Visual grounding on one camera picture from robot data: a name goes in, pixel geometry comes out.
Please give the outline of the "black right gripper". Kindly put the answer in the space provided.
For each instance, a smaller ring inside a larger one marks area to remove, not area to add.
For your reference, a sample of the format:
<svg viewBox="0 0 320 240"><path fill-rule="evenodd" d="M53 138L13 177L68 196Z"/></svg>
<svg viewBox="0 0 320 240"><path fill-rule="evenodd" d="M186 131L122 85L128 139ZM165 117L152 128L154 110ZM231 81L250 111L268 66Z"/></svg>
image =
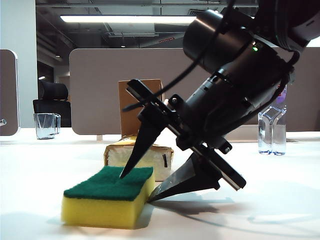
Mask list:
<svg viewBox="0 0 320 240"><path fill-rule="evenodd" d="M246 185L246 180L222 158L232 149L225 135L250 119L254 108L273 91L272 83L232 85L220 78L209 78L189 99L174 94L168 103L161 102L138 79L128 83L127 91L143 108L138 115L141 126L121 179L165 128L176 135L176 145L181 150L192 150L187 161L152 191L149 202L182 193L217 190L220 179L236 190Z"/></svg>

